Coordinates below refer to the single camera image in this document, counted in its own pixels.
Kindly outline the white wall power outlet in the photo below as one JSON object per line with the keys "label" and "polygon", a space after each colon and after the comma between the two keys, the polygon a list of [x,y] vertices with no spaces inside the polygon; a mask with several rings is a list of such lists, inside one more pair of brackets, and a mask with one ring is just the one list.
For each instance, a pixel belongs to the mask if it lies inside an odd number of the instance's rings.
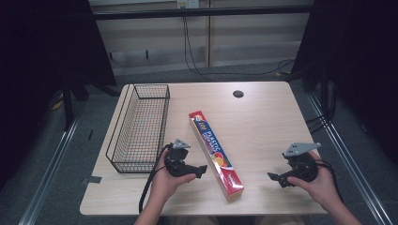
{"label": "white wall power outlet", "polygon": [[176,0],[177,7],[183,8],[199,8],[199,0]]}

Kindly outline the person's right hand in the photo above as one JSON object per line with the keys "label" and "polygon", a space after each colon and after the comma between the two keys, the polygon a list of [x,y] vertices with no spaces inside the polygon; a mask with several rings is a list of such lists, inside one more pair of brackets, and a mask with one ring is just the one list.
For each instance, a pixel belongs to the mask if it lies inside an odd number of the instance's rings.
{"label": "person's right hand", "polygon": [[293,176],[289,176],[287,181],[307,191],[330,214],[344,208],[334,185],[332,174],[326,168],[318,166],[318,175],[312,182],[306,182]]}

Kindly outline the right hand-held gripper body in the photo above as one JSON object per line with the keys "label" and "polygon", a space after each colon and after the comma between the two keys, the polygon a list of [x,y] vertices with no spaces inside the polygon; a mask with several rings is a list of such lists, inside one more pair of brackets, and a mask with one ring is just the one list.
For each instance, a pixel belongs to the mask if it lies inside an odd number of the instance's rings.
{"label": "right hand-held gripper body", "polygon": [[283,157],[288,161],[292,170],[283,176],[285,178],[294,176],[306,182],[313,181],[318,175],[318,169],[310,151],[320,146],[319,142],[293,142],[283,153]]}

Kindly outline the black horizontal frame bar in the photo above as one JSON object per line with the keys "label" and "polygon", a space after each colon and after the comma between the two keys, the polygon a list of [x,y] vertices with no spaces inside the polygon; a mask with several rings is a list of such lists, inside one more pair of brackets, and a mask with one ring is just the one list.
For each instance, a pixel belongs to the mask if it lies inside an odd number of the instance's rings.
{"label": "black horizontal frame bar", "polygon": [[235,16],[259,14],[290,14],[309,13],[312,6],[280,6],[280,7],[216,7],[216,8],[191,8],[191,9],[161,9],[145,11],[105,11],[95,12],[92,16],[96,21],[102,20],[133,20],[157,18],[187,18],[206,16]]}

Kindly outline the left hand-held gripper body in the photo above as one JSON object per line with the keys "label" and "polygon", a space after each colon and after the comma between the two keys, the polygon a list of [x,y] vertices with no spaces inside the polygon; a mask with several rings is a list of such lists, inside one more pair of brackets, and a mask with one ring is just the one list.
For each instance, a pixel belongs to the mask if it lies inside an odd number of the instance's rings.
{"label": "left hand-held gripper body", "polygon": [[184,159],[188,155],[188,149],[191,146],[181,141],[180,139],[176,139],[169,147],[168,147],[168,155],[164,160],[164,164],[166,166],[167,171],[174,177],[181,177],[186,174],[189,174],[189,168],[185,164]]}

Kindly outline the metal floor rail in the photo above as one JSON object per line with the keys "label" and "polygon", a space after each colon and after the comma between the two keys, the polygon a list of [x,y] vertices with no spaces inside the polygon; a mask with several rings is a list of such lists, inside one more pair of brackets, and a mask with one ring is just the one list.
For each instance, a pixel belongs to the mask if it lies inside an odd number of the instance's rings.
{"label": "metal floor rail", "polygon": [[321,103],[316,95],[308,94],[308,99],[310,100],[315,113],[320,117],[322,128],[327,132],[329,139],[333,143],[343,164],[347,168],[363,200],[366,202],[368,208],[370,209],[377,225],[394,225],[393,220],[388,214],[387,209],[380,201],[373,188],[361,172],[359,166],[349,152],[349,149],[347,148],[337,129],[330,121],[325,118],[324,114],[321,112]]}
{"label": "metal floor rail", "polygon": [[57,171],[63,160],[65,153],[69,148],[71,139],[80,122],[80,116],[76,116],[70,123],[69,127],[63,132],[61,140],[57,145],[54,155],[48,165],[45,174],[40,180],[38,188],[33,195],[31,201],[24,210],[24,213],[18,225],[35,225],[42,205],[45,203],[47,195],[50,191],[52,182],[56,177]]}

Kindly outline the person's left hand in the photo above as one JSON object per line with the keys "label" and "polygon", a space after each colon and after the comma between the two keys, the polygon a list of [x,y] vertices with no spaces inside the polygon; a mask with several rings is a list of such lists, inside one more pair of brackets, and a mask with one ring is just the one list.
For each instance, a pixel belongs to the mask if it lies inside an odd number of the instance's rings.
{"label": "person's left hand", "polygon": [[196,178],[194,173],[189,173],[180,177],[172,176],[166,169],[164,160],[168,156],[165,150],[155,170],[152,180],[150,195],[147,203],[156,203],[165,205],[167,200],[176,192],[180,185],[189,183]]}

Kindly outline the black wire basket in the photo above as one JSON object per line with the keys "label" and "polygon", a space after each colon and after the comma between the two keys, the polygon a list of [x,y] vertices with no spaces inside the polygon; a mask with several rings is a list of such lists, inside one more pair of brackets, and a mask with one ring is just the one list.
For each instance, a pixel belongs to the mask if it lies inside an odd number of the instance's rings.
{"label": "black wire basket", "polygon": [[167,84],[128,84],[105,156],[119,173],[149,173],[163,148],[170,92]]}

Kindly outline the black curtain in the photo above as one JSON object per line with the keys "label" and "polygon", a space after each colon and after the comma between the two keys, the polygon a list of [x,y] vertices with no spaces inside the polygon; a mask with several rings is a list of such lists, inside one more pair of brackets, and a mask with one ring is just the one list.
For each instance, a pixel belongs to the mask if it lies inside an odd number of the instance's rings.
{"label": "black curtain", "polygon": [[336,84],[398,164],[398,0],[314,0],[292,74]]}
{"label": "black curtain", "polygon": [[0,190],[14,176],[53,94],[114,85],[89,0],[0,0]]}

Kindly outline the long plastic wrap box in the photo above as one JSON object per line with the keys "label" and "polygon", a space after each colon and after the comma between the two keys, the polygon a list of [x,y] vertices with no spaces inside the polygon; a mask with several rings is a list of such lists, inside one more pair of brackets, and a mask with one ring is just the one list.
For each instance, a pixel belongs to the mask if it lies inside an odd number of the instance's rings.
{"label": "long plastic wrap box", "polygon": [[191,112],[189,118],[192,130],[207,157],[225,199],[232,201],[244,190],[235,168],[203,113]]}

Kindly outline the black stand post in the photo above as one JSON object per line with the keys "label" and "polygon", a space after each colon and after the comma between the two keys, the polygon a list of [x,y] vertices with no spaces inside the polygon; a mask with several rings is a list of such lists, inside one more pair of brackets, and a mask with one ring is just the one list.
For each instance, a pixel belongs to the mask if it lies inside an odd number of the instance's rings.
{"label": "black stand post", "polygon": [[70,88],[67,76],[63,77],[62,93],[63,93],[63,102],[65,110],[65,130],[68,130],[74,121],[74,115],[73,115],[71,94],[70,94]]}

